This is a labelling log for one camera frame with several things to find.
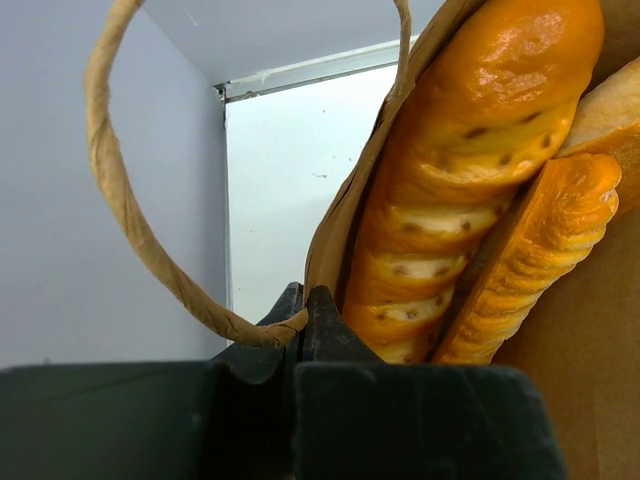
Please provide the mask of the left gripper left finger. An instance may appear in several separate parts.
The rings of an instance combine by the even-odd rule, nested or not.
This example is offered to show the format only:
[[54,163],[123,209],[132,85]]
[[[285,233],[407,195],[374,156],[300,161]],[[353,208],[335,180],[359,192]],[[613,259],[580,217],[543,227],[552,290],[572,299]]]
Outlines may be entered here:
[[286,346],[1,373],[5,479],[289,479]]

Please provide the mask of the brown paper bag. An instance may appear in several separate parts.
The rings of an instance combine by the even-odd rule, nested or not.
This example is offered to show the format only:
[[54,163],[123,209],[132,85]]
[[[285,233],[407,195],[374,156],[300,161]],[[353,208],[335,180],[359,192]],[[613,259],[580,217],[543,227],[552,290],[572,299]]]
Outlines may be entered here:
[[[401,44],[396,80],[354,169],[317,227],[306,259],[306,292],[328,288],[340,313],[362,210],[393,121],[419,76],[486,2],[445,2],[419,37],[411,34],[407,3],[397,5]],[[603,45],[580,100],[627,63],[639,60],[638,3],[596,2],[604,17]],[[590,254],[541,295],[489,364],[432,361],[545,164],[566,158],[556,156],[561,147],[519,187],[481,241],[456,282],[435,346],[423,361],[385,362],[347,327],[390,365],[502,366],[522,372],[543,397],[568,468],[565,479],[635,479],[639,475],[639,206],[622,215],[617,209]]]

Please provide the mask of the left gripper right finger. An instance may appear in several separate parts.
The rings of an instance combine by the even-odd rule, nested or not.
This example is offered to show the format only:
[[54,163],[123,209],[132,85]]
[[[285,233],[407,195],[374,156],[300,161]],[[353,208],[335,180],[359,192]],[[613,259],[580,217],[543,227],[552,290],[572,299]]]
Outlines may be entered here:
[[543,397],[502,366],[390,365],[343,322],[328,288],[307,300],[293,372],[299,479],[565,479]]

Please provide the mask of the ridged orange fake bread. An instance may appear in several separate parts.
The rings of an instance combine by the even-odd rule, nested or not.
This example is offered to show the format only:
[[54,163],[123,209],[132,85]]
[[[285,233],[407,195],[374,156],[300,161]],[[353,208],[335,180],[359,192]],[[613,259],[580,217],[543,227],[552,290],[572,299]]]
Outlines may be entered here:
[[604,237],[621,168],[604,154],[548,161],[435,351],[435,364],[487,365],[541,295]]

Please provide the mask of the pale crusty fake bread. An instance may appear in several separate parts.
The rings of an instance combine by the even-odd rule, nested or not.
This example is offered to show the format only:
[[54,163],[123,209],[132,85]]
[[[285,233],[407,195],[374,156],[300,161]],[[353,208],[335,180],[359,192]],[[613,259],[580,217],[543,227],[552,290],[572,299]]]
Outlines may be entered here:
[[606,154],[620,165],[620,215],[639,206],[639,60],[627,63],[578,104],[558,158],[579,153]]

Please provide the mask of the long seeded fake baguette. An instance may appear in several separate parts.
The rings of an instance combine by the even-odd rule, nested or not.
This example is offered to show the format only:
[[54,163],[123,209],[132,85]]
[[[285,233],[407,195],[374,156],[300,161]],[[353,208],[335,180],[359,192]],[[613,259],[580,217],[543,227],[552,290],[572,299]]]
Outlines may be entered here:
[[434,348],[481,241],[564,143],[603,38],[596,1],[492,0],[419,76],[381,150],[341,310],[383,361]]

